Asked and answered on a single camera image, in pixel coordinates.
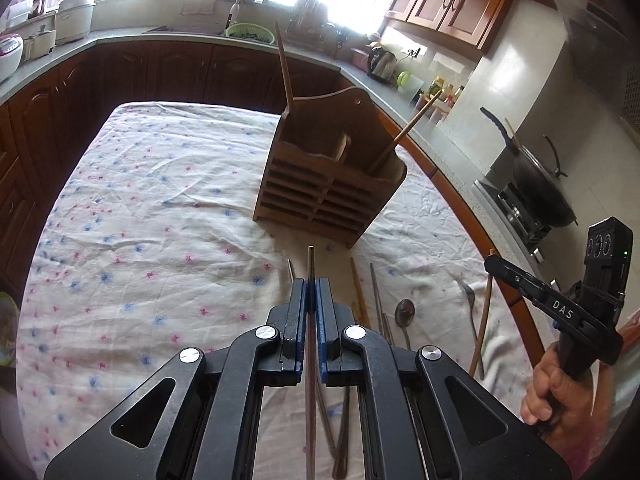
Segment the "person's right hand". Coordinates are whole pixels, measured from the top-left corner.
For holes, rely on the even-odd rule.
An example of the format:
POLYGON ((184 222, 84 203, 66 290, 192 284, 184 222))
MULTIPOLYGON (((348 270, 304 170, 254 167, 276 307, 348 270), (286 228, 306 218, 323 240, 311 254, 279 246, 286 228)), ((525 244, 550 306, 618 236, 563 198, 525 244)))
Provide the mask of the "person's right hand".
POLYGON ((528 426, 550 422, 544 440, 560 452, 587 435, 593 407, 593 378, 586 370, 577 379, 561 368, 558 344, 550 344, 535 366, 521 403, 521 418, 528 426))

